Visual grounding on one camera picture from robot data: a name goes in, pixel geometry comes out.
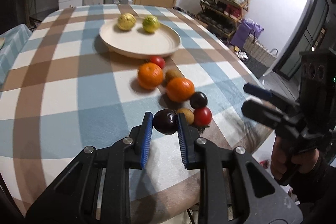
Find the person's right hand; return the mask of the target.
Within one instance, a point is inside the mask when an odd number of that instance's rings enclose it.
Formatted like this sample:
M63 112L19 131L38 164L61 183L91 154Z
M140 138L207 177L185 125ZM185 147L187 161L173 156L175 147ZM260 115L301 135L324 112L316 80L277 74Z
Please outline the person's right hand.
M304 152L298 155L294 155L291 158L291 162L299 166L300 173L310 172L317 164L319 158L319 151L315 149L314 151ZM282 149L282 139L276 136L273 151L271 157L270 170L275 179L280 180L282 176L286 173L286 153Z

